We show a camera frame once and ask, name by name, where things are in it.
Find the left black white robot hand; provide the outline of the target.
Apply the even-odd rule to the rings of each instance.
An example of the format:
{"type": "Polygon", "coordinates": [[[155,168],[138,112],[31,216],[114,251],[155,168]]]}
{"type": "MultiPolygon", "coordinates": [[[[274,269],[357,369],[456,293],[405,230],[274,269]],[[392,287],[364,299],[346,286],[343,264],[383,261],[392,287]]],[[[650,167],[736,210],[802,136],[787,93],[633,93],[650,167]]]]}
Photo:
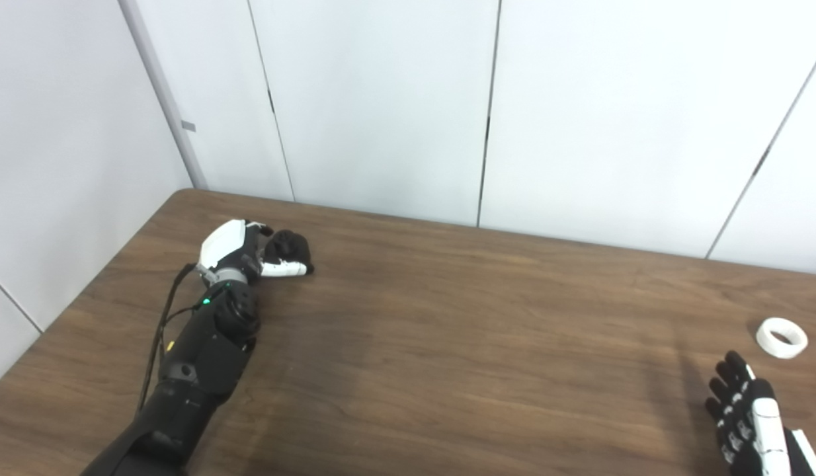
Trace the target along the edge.
{"type": "Polygon", "coordinates": [[[209,284],[296,277],[313,274],[315,269],[305,236],[245,219],[233,219],[215,229],[202,242],[194,268],[209,284]]]}

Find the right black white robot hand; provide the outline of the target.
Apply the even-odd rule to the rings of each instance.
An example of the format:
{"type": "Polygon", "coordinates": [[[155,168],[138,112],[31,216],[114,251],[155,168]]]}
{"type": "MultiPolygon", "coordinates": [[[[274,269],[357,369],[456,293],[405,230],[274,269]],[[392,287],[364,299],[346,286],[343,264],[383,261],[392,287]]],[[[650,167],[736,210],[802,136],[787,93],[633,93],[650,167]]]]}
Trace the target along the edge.
{"type": "Polygon", "coordinates": [[[717,451],[731,475],[816,475],[816,453],[802,430],[786,427],[771,383],[742,355],[725,353],[704,403],[717,451]]]}

